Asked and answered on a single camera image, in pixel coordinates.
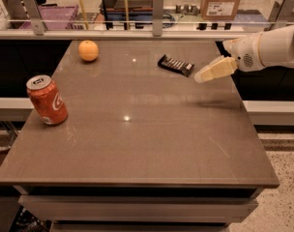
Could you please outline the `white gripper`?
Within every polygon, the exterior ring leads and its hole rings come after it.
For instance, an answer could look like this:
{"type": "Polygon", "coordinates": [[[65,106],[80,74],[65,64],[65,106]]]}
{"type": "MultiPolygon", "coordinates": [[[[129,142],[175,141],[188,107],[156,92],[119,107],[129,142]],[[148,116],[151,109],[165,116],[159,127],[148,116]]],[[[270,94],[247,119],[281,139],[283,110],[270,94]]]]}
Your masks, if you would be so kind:
{"type": "Polygon", "coordinates": [[[207,82],[229,76],[237,69],[242,72],[263,70],[264,65],[259,56],[260,38],[261,34],[255,33],[241,39],[225,40],[222,43],[223,47],[231,57],[220,56],[216,58],[199,70],[194,75],[194,80],[197,83],[207,82]]]}

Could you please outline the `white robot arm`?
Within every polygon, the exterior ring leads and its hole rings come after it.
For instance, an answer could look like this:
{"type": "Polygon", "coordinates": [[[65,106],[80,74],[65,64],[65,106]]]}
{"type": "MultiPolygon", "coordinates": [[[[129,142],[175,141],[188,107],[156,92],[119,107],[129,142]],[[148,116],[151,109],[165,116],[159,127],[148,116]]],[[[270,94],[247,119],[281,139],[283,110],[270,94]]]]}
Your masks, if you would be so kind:
{"type": "Polygon", "coordinates": [[[282,66],[294,69],[294,25],[222,43],[229,57],[218,57],[194,75],[197,83],[229,76],[237,70],[262,71],[282,66]]]}

